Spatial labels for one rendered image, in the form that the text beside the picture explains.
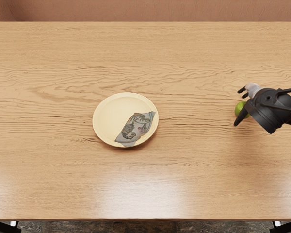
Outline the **cream plate with printed pattern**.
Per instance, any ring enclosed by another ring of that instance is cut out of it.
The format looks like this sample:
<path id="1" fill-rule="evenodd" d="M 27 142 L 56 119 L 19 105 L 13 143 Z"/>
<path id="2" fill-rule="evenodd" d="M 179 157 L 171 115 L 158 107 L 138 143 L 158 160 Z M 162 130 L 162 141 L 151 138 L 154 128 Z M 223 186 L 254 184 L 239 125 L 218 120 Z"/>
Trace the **cream plate with printed pattern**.
<path id="1" fill-rule="evenodd" d="M 123 92 L 105 98 L 96 107 L 92 125 L 104 143 L 129 148 L 146 142 L 159 124 L 159 113 L 147 97 Z"/>

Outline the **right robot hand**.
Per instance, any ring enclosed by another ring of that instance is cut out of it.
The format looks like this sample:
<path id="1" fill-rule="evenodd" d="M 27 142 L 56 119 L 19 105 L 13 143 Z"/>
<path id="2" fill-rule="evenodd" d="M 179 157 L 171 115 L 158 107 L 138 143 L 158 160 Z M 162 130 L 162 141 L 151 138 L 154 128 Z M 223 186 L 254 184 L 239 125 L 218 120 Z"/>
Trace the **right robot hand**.
<path id="1" fill-rule="evenodd" d="M 248 83 L 246 86 L 239 89 L 237 93 L 241 94 L 244 92 L 244 94 L 242 95 L 242 99 L 245 99 L 247 97 L 249 97 L 249 99 L 252 99 L 255 96 L 255 94 L 259 92 L 260 90 L 261 90 L 261 86 L 259 86 L 258 84 Z M 249 116 L 249 112 L 246 109 L 247 106 L 248 106 L 248 102 L 246 101 L 244 108 L 241 110 L 239 114 L 239 117 L 236 117 L 233 123 L 234 126 L 238 126 L 244 119 L 247 118 L 247 116 Z"/>

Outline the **green round fruit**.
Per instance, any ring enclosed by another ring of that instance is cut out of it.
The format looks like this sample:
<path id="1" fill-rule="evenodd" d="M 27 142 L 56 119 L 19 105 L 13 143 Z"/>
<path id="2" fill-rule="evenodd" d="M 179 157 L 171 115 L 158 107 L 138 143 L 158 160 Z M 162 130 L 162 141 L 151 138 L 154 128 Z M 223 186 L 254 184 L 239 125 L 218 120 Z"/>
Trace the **green round fruit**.
<path id="1" fill-rule="evenodd" d="M 236 104 L 235 108 L 234 108 L 234 113 L 236 117 L 239 117 L 239 114 L 241 112 L 241 110 L 244 108 L 246 102 L 245 101 L 240 101 Z"/>

